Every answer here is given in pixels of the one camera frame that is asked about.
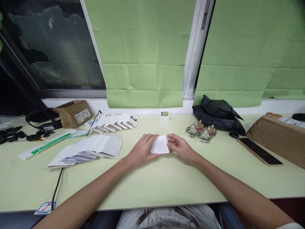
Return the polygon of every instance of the desk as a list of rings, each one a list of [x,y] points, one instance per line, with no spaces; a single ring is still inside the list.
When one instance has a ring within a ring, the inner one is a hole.
[[[228,132],[218,131],[209,144],[187,138],[185,128],[196,121],[193,115],[172,115],[160,122],[158,115],[140,115],[133,130],[116,134],[123,144],[117,159],[97,158],[66,168],[57,192],[61,204],[79,189],[112,167],[132,149],[144,133],[184,137],[207,160],[250,185],[267,198],[305,196],[305,170],[271,153],[283,166],[269,167],[244,148]],[[35,132],[26,126],[25,132]],[[67,129],[57,130],[60,134]],[[65,146],[81,138],[67,139],[26,160],[15,158],[41,142],[14,142],[0,145],[0,212],[36,210],[51,201],[60,169],[49,171],[47,164]],[[155,161],[126,174],[109,193],[98,210],[131,209],[152,206],[224,202],[226,198],[197,168],[182,161],[176,153],[161,155]]]

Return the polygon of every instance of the smartphone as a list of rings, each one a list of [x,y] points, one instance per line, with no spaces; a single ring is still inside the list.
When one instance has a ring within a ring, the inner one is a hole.
[[[251,141],[249,138],[238,138],[239,141],[244,147],[246,147],[251,153],[253,153],[258,159],[268,166],[279,166],[283,165],[278,159],[268,153],[266,150],[261,148],[255,142]]]

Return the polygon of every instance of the headphones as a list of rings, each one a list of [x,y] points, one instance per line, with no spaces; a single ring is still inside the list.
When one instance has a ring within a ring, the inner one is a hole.
[[[29,113],[26,117],[25,117],[25,120],[26,122],[34,127],[34,128],[37,128],[37,129],[40,129],[40,130],[54,130],[54,129],[59,129],[59,128],[62,128],[62,124],[61,124],[61,120],[55,120],[55,118],[58,118],[59,117],[59,114],[54,112],[52,110],[53,108],[47,108],[47,109],[44,109],[44,110],[37,110],[37,111],[33,111],[31,113]],[[45,122],[45,121],[48,121],[48,120],[51,120],[52,122],[49,122],[49,123],[45,123],[45,124],[42,124],[40,126],[34,126],[32,125],[30,122]]]

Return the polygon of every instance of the cardboard box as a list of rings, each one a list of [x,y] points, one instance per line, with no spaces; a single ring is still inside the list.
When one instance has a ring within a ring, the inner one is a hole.
[[[77,128],[91,118],[86,100],[75,100],[53,108],[63,128]]]
[[[274,113],[260,117],[246,136],[305,169],[305,123]]]

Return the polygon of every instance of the small glass bottle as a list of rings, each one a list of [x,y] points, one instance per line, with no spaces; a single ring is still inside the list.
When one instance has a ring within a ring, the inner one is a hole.
[[[217,130],[215,129],[214,125],[206,127],[207,129],[213,131],[213,135],[215,136],[217,134]]]
[[[202,130],[197,134],[196,140],[201,143],[209,143],[211,140],[211,137],[206,131]]]
[[[207,133],[210,135],[211,138],[214,137],[214,132],[211,131],[208,127],[205,127],[205,128],[204,128],[204,132],[207,132]]]
[[[194,124],[197,125],[197,126],[199,126],[199,129],[200,129],[200,130],[203,130],[203,129],[204,129],[204,125],[202,124],[201,120],[195,122]]]
[[[194,124],[190,125],[185,129],[185,133],[187,134],[188,137],[194,138],[197,136],[198,130]]]

